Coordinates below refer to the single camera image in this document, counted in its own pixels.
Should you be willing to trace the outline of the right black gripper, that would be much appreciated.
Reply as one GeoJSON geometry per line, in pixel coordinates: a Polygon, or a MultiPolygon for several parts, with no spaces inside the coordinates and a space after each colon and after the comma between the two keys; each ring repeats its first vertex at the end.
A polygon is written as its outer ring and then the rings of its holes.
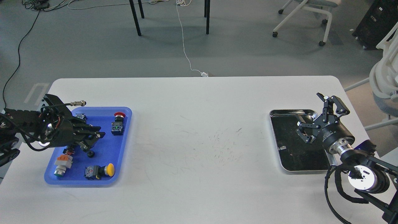
{"type": "Polygon", "coordinates": [[[341,138],[352,145],[355,137],[340,122],[340,117],[350,114],[350,110],[337,96],[324,96],[319,92],[317,96],[324,103],[321,115],[311,123],[306,123],[303,115],[295,115],[298,121],[296,133],[304,143],[321,143],[324,149],[330,149],[341,138]]]}

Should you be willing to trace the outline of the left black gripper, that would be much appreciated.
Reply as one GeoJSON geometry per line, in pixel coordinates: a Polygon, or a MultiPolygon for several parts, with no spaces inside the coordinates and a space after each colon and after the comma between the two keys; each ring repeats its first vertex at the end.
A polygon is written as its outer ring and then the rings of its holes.
{"type": "Polygon", "coordinates": [[[100,130],[100,126],[91,126],[76,117],[63,121],[59,119],[57,122],[45,125],[44,146],[62,147],[70,145],[72,152],[77,146],[80,146],[85,153],[95,153],[91,149],[106,134],[100,130]]]}

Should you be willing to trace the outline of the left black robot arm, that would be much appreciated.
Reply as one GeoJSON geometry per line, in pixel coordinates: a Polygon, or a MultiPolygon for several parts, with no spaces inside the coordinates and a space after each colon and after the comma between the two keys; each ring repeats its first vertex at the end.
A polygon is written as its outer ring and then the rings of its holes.
{"type": "Polygon", "coordinates": [[[76,146],[92,158],[95,153],[91,150],[98,139],[105,136],[100,126],[92,126],[85,119],[75,117],[68,106],[85,106],[85,101],[63,103],[56,95],[45,94],[44,104],[40,111],[4,109],[1,114],[1,165],[15,159],[20,150],[14,148],[19,142],[16,137],[20,133],[26,144],[31,142],[46,143],[43,148],[33,148],[41,152],[50,147],[66,147],[64,154],[74,154],[76,146]]]}

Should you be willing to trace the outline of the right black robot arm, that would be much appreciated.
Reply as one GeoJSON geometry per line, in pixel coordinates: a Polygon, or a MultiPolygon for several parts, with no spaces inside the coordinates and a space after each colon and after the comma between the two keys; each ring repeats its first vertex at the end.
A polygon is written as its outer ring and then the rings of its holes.
{"type": "Polygon", "coordinates": [[[322,140],[322,146],[328,154],[338,154],[342,164],[330,165],[324,183],[324,193],[332,213],[342,223],[348,221],[340,216],[331,205],[328,197],[328,183],[334,174],[337,192],[352,203],[371,203],[383,211],[382,219],[388,224],[398,221],[397,193],[390,203],[374,197],[389,189],[388,174],[397,177],[397,166],[374,156],[376,146],[366,140],[356,148],[352,147],[354,136],[340,122],[342,116],[350,113],[347,106],[337,96],[324,96],[317,93],[323,101],[322,113],[311,123],[300,120],[296,132],[305,143],[312,143],[316,138],[322,140]]]}

